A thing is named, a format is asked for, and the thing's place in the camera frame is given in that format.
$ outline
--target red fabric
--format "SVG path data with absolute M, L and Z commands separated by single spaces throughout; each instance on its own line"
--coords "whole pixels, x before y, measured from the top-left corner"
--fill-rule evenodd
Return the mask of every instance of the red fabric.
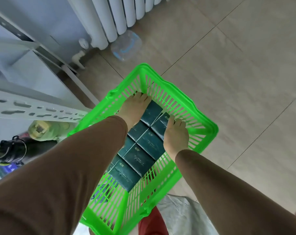
M 149 216 L 139 222 L 138 235 L 169 235 L 157 207 L 154 207 Z

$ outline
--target green plastic basket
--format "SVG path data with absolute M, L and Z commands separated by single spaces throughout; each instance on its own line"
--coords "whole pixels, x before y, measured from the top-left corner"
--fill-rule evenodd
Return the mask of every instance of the green plastic basket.
M 148 64 L 142 63 L 116 89 L 111 90 L 69 135 L 116 114 L 125 99 L 136 91 L 147 93 L 164 112 L 186 121 L 190 149 L 201 153 L 218 133 L 217 125 L 202 114 L 189 97 L 174 84 L 163 80 Z M 126 235 L 150 214 L 181 177 L 167 153 L 129 193 L 109 174 L 104 174 L 80 222 L 96 235 Z

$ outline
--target tile floor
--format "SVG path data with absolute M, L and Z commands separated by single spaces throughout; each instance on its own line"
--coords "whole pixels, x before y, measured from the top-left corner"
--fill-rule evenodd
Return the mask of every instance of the tile floor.
M 90 91 L 101 100 L 150 64 L 219 126 L 203 155 L 295 212 L 296 0 L 163 0 L 132 30 L 138 55 L 96 53 L 80 75 Z M 184 179 L 170 193 L 196 200 Z

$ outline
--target person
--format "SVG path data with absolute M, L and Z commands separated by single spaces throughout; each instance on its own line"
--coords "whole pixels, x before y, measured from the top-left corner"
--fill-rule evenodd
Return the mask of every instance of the person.
M 72 234 L 128 130 L 150 101 L 146 94 L 130 96 L 116 115 L 73 134 L 0 180 L 0 234 Z M 296 234 L 296 216 L 189 150 L 188 141 L 185 122 L 171 116 L 164 148 L 220 235 Z M 147 220 L 140 224 L 145 235 L 167 233 L 164 222 L 154 223 L 150 216 Z

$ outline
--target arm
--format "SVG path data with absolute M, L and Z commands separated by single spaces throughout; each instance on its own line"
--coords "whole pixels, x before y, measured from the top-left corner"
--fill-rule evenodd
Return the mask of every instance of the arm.
M 118 116 L 66 138 L 0 180 L 0 234 L 72 234 L 150 100 L 146 94 L 131 96 Z
M 189 150 L 185 122 L 171 117 L 164 147 L 220 235 L 296 234 L 296 216 L 243 180 Z

